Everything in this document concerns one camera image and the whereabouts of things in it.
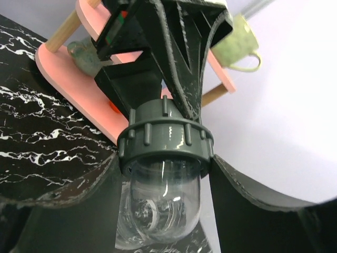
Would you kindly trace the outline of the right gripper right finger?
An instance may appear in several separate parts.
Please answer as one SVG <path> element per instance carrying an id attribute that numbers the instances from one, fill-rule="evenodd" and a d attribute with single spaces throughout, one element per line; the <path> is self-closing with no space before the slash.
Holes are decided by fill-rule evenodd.
<path id="1" fill-rule="evenodd" d="M 336 199 L 287 196 L 218 155 L 209 179 L 221 252 L 336 252 Z"/>

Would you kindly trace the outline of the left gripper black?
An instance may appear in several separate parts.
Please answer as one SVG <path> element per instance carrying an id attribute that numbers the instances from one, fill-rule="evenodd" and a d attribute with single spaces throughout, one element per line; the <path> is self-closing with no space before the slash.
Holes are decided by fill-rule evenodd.
<path id="1" fill-rule="evenodd" d="M 95 77 L 101 91 L 128 118 L 130 109 L 161 97 L 163 74 L 183 116 L 198 118 L 208 51 L 233 29 L 226 4 L 220 1 L 102 3 L 110 17 L 94 43 L 98 58 L 104 61 L 113 54 L 143 53 L 134 62 L 102 67 Z"/>

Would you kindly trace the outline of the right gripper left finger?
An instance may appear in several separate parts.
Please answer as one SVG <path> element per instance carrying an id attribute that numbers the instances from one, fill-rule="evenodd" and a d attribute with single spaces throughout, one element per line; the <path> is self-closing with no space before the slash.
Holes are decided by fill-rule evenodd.
<path id="1" fill-rule="evenodd" d="M 1 252 L 114 252 L 122 190 L 117 154 L 64 189 L 71 190 L 81 194 L 67 206 L 6 208 Z"/>

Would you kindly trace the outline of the clear elbow pipe fitting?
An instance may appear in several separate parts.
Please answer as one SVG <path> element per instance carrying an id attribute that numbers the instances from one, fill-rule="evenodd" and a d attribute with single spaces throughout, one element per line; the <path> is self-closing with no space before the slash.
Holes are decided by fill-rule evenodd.
<path id="1" fill-rule="evenodd" d="M 190 234 L 201 210 L 201 163 L 140 159 L 122 186 L 115 247 L 134 250 L 169 244 Z"/>

